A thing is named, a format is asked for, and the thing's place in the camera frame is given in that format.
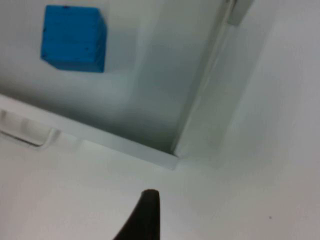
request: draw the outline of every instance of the black object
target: black object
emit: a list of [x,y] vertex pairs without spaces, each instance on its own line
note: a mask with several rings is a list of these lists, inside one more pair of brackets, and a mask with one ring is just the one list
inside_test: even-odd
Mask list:
[[160,240],[160,195],[145,190],[131,216],[113,240]]

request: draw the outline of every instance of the blue cube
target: blue cube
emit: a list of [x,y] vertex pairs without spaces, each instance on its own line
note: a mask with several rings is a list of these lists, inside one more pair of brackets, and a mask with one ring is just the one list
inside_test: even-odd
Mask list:
[[48,5],[41,58],[60,70],[103,73],[107,34],[98,8]]

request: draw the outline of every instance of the white wall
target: white wall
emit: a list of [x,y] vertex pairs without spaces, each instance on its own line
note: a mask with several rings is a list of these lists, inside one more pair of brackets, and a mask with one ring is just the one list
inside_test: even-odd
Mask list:
[[163,240],[318,239],[319,26],[318,0],[255,1],[175,171],[65,134],[41,153],[0,141],[1,239],[112,239],[146,188]]

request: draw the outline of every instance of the white shelf edge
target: white shelf edge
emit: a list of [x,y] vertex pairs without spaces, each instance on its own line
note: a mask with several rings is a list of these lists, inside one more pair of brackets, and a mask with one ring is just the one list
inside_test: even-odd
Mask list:
[[207,47],[203,53],[199,69],[195,75],[194,84],[196,91],[190,93],[189,102],[184,109],[182,124],[172,145],[172,151],[178,157],[185,156],[188,148],[190,123],[195,116],[198,106],[202,100],[202,93],[210,81],[211,72],[214,69],[223,43],[226,41],[228,21],[232,14],[236,0],[226,0],[220,7],[219,14],[216,17],[216,24],[211,30]]
[[0,109],[45,124],[77,138],[174,170],[178,157],[0,94]]

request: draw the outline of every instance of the white surface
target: white surface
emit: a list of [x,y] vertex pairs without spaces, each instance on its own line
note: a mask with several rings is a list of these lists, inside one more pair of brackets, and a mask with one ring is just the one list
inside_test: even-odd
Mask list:
[[39,123],[45,123],[50,128],[72,134],[80,139],[93,141],[94,143],[106,146],[120,153],[128,154],[167,169],[174,169],[178,163],[178,158],[174,155],[127,140],[1,94],[0,109],[8,109],[11,113],[20,116],[20,118],[23,117]]
[[256,0],[230,33],[211,126],[194,132],[211,160],[170,171],[65,134],[41,153],[1,140],[1,240],[112,239],[147,188],[161,194],[163,240],[319,239],[319,12],[318,0]]
[[[8,0],[0,8],[0,92],[166,152],[223,0]],[[101,9],[106,72],[40,60],[47,4]]]

